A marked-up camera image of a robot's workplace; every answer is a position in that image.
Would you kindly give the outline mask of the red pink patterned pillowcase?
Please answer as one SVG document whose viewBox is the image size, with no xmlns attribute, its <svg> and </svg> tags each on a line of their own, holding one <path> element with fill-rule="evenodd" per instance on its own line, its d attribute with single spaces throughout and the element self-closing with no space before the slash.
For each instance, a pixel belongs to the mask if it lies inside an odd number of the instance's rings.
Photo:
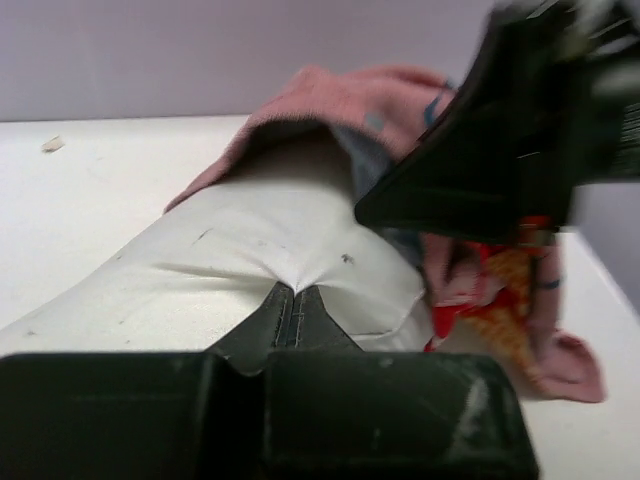
<svg viewBox="0 0 640 480">
<path fill-rule="evenodd" d="M 282 138 L 305 122 L 329 129 L 350 161 L 355 195 L 362 197 L 417 146 L 454 93 L 443 77 L 420 68 L 387 66 L 340 75 L 305 68 L 249 117 L 179 200 L 221 181 L 252 147 Z M 411 313 L 357 333 L 361 347 L 430 352 L 457 322 L 465 322 L 543 394 L 585 403 L 605 399 L 596 358 L 558 325 L 557 246 L 493 246 L 424 233 L 402 239 L 395 231 L 386 233 L 385 240 L 409 250 L 424 290 L 412 301 Z"/>
</svg>

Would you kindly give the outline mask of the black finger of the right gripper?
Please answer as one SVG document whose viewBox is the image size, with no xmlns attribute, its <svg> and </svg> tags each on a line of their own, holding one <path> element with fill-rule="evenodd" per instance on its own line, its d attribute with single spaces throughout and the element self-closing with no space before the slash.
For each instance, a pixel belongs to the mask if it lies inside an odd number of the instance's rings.
<svg viewBox="0 0 640 480">
<path fill-rule="evenodd" d="M 400 161 L 357 202 L 357 220 L 472 242 L 517 242 L 520 167 L 508 77 L 468 76 L 456 91 L 408 93 L 414 132 Z"/>
</svg>

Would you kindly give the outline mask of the white pillow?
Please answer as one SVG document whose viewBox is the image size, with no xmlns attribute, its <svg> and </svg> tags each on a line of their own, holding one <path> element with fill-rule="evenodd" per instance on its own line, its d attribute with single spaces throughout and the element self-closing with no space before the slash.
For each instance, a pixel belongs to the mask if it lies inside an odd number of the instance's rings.
<svg viewBox="0 0 640 480">
<path fill-rule="evenodd" d="M 419 351 L 432 336 L 422 278 L 352 208 L 350 160 L 332 137 L 269 149 L 4 327 L 1 350 L 199 350 L 280 283 L 317 287 L 367 350 Z"/>
</svg>

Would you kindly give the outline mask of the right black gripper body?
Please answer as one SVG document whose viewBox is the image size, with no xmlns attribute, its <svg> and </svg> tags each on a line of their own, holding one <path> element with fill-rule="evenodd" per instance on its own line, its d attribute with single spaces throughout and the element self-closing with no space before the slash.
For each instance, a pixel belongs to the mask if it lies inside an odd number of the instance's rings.
<svg viewBox="0 0 640 480">
<path fill-rule="evenodd" d="M 521 216 L 557 230 L 577 187 L 638 181 L 638 2 L 501 1 L 477 58 L 509 83 Z"/>
</svg>

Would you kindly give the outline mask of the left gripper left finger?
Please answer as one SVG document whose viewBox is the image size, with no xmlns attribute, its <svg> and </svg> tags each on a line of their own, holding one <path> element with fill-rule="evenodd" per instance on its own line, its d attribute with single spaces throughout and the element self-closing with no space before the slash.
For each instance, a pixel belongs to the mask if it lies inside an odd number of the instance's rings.
<svg viewBox="0 0 640 480">
<path fill-rule="evenodd" d="M 197 352 L 30 353 L 1 362 L 5 479 L 257 479 L 259 372 L 292 291 Z"/>
</svg>

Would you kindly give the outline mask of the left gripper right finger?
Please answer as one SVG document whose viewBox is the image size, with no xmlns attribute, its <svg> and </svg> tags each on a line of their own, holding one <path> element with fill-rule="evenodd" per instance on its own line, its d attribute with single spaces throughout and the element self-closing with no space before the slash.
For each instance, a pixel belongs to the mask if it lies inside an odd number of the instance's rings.
<svg viewBox="0 0 640 480">
<path fill-rule="evenodd" d="M 360 350 L 318 293 L 277 284 L 263 371 L 268 479 L 536 479 L 516 392 L 479 354 Z"/>
</svg>

